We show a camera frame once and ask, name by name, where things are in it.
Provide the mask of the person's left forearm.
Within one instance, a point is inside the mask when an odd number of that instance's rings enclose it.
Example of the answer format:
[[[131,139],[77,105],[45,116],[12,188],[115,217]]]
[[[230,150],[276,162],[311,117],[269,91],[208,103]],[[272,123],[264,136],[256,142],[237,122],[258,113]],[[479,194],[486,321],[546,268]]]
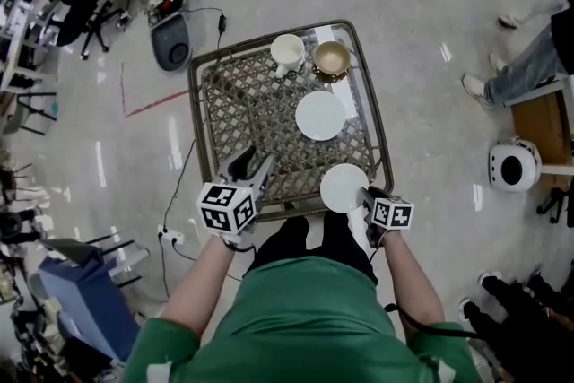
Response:
[[[161,318],[184,326],[201,338],[220,299],[234,255],[220,237],[212,236],[170,296]]]

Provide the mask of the black swivel chair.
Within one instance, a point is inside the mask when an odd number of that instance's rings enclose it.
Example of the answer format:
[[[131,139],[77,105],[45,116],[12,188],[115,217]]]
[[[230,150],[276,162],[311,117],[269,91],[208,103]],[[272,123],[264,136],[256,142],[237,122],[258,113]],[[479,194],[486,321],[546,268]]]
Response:
[[[549,221],[550,224],[557,224],[560,221],[563,206],[566,206],[566,225],[568,228],[574,229],[574,186],[567,190],[552,188],[543,203],[536,207],[536,213],[543,215],[554,210]]]

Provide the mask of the person's right forearm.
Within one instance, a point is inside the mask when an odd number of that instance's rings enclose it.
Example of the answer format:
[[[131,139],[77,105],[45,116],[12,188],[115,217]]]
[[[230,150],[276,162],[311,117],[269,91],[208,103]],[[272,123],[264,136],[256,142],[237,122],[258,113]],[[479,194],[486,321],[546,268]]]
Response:
[[[425,326],[444,322],[439,295],[400,232],[390,231],[383,243],[396,304]]]

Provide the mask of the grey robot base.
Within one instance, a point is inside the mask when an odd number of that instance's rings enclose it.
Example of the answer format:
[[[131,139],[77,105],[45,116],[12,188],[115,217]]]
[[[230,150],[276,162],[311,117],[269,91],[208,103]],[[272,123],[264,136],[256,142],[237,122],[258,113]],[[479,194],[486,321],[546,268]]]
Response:
[[[151,29],[152,51],[159,68],[173,73],[191,57],[192,48],[185,17],[174,13]]]

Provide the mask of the glass lattice side table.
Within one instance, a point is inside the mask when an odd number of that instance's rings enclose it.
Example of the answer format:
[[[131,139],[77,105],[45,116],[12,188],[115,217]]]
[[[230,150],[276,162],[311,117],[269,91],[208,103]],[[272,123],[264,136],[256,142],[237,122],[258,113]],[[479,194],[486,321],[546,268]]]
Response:
[[[188,68],[196,152],[203,181],[223,161],[249,146],[257,151],[254,172],[270,154],[275,167],[263,197],[262,222],[323,213],[321,179],[337,164],[359,167],[370,182],[390,193],[394,176],[370,70],[354,25],[344,19],[291,30],[305,45],[300,70],[277,76],[271,33],[195,57]],[[346,76],[330,82],[314,72],[312,54],[334,40],[351,53]],[[331,140],[306,137],[296,126],[300,100],[329,91],[344,109],[342,130]]]

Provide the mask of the person's black trousers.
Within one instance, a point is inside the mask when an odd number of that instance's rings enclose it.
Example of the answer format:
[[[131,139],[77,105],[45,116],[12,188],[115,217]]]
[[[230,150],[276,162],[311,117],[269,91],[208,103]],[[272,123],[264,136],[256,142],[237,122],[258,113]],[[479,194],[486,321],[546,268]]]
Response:
[[[287,219],[257,251],[248,273],[274,262],[302,257],[322,257],[347,265],[366,275],[375,285],[378,278],[364,250],[356,242],[348,217],[328,211],[323,220],[323,239],[319,247],[307,249],[309,222],[304,216]]]

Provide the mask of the wooden cabinet with white top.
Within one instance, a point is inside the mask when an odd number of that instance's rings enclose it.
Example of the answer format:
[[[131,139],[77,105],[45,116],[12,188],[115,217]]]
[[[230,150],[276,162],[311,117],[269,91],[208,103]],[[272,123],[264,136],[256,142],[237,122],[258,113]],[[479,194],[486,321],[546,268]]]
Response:
[[[510,100],[516,134],[535,145],[542,173],[574,177],[574,75]]]

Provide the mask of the disassembled robot part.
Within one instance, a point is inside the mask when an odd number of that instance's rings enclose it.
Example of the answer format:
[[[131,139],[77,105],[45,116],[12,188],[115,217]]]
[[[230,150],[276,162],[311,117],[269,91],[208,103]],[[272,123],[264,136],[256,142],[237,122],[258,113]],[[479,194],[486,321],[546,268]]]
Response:
[[[157,23],[170,15],[179,12],[187,4],[187,0],[159,0],[147,11],[150,23]]]

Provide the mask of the grey chair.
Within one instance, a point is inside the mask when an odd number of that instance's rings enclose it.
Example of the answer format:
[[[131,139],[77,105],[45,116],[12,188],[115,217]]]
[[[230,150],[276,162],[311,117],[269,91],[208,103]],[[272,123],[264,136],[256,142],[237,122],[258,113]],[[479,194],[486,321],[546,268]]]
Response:
[[[18,131],[25,131],[39,136],[45,136],[46,131],[40,131],[36,128],[27,126],[28,120],[31,116],[40,116],[46,120],[57,121],[57,93],[54,91],[31,91],[27,93],[15,93],[14,109],[12,113],[7,115],[6,121],[2,128],[2,135],[14,135]],[[34,99],[52,98],[53,104],[51,111],[48,112],[44,107],[35,107],[33,105]]]

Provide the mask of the brown bowl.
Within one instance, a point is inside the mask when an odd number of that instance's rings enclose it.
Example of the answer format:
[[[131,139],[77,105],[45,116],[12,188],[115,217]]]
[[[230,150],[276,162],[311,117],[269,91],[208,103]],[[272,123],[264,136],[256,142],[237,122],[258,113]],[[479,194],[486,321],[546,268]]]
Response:
[[[340,82],[349,72],[351,57],[345,45],[337,41],[323,42],[312,52],[312,72],[323,83]]]

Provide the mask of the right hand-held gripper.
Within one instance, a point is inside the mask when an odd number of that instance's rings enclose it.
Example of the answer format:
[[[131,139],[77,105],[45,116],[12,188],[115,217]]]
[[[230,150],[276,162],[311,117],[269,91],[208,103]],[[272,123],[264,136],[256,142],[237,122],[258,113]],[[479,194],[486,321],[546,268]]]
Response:
[[[379,248],[390,231],[411,228],[412,203],[390,197],[389,193],[375,186],[362,187],[360,195],[361,205],[368,211],[365,217],[366,237],[371,248]]]

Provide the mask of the black mesh office chair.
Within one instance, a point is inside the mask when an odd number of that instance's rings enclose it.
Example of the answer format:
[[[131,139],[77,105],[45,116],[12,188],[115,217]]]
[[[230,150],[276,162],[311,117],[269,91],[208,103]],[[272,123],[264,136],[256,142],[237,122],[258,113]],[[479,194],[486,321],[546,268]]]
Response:
[[[73,44],[83,34],[85,40],[81,50],[81,59],[87,60],[90,55],[90,44],[92,39],[96,39],[100,44],[103,53],[109,52],[109,46],[104,42],[101,34],[102,26],[117,18],[126,17],[127,10],[122,8],[112,9],[113,3],[106,0],[102,7],[98,7],[99,0],[59,0],[68,8],[63,20],[55,20],[53,15],[49,16],[45,31],[50,28],[55,29],[56,43],[58,48],[64,48]]]

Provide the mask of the white round device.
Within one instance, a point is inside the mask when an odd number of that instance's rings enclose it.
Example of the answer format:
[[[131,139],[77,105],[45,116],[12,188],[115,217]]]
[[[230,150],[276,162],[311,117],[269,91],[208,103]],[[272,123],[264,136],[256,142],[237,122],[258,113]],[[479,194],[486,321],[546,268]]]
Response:
[[[522,193],[542,174],[542,160],[535,145],[519,137],[498,141],[489,151],[489,181],[493,188]]]

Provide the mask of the angled red floor tape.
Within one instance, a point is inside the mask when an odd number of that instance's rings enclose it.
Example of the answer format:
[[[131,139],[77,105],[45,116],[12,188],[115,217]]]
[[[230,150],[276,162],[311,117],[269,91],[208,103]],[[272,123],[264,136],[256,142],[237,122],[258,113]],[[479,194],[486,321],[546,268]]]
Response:
[[[185,72],[165,73],[154,63],[122,62],[118,88],[119,110],[124,118],[134,117],[188,93]]]

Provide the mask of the white power strip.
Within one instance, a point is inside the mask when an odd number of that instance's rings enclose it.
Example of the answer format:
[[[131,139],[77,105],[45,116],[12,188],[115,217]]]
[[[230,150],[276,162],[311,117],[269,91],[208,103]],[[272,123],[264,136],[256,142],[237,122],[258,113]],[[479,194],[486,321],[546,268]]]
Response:
[[[158,237],[167,240],[172,245],[183,245],[186,240],[183,233],[174,231],[164,225],[158,226]]]

